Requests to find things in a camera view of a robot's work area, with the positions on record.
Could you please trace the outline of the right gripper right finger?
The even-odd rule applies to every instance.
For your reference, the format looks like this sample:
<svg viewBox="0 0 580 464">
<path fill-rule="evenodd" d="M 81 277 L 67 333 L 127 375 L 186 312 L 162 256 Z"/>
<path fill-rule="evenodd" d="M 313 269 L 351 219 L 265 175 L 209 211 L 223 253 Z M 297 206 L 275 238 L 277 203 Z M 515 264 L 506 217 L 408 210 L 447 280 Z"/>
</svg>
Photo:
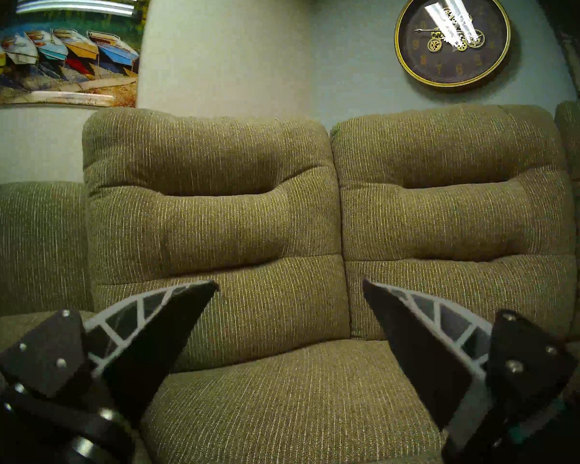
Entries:
<svg viewBox="0 0 580 464">
<path fill-rule="evenodd" d="M 452 301 L 362 281 L 366 302 L 432 420 L 444 463 L 578 462 L 578 414 L 559 395 L 577 360 L 521 314 L 493 323 Z"/>
</svg>

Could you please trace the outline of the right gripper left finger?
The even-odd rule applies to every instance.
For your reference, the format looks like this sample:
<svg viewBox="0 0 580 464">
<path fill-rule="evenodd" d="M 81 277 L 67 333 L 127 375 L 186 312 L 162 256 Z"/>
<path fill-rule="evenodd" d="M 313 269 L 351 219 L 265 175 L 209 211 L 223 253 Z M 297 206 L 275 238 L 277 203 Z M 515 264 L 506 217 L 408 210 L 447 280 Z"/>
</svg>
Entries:
<svg viewBox="0 0 580 464">
<path fill-rule="evenodd" d="M 160 288 L 87 320 L 60 309 L 1 352 L 0 372 L 33 398 L 138 424 L 218 290 L 213 280 Z"/>
</svg>

